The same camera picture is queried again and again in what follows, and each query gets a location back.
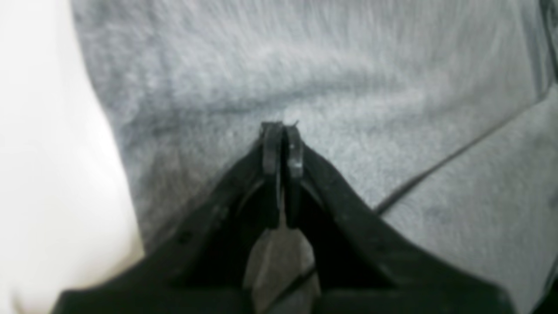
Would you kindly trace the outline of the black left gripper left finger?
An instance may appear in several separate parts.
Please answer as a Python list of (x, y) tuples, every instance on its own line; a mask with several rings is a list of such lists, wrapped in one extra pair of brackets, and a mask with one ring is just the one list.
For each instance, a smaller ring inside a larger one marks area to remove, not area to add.
[(279, 226), (282, 133), (282, 123), (263, 123), (255, 147), (171, 237), (111, 280), (63, 292), (54, 314), (252, 314), (242, 285), (254, 244)]

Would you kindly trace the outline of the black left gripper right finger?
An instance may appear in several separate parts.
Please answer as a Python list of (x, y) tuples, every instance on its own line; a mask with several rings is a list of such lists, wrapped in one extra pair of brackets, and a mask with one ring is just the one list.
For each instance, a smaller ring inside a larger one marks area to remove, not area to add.
[(283, 172), (287, 225), (313, 249), (321, 290), (313, 314), (514, 314), (502, 288), (384, 222), (294, 126), (284, 130)]

